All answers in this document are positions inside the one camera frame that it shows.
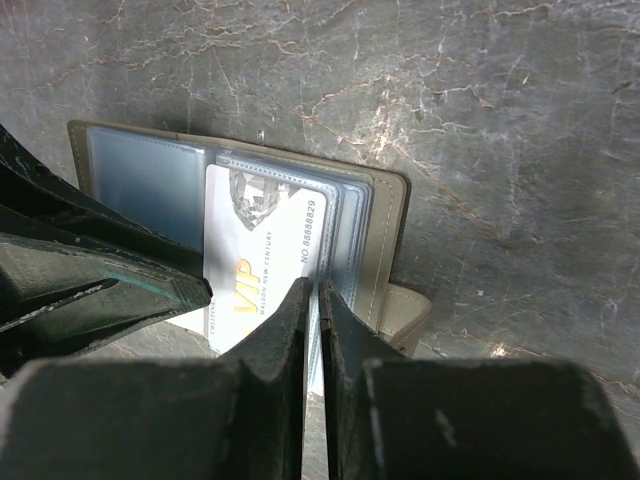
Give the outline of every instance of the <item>dark gray stone surface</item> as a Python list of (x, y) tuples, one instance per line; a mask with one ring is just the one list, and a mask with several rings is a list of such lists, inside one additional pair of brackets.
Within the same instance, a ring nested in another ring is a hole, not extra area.
[(640, 455), (640, 3), (7, 1), (0, 119), (75, 183), (123, 121), (392, 169), (429, 355), (589, 366)]

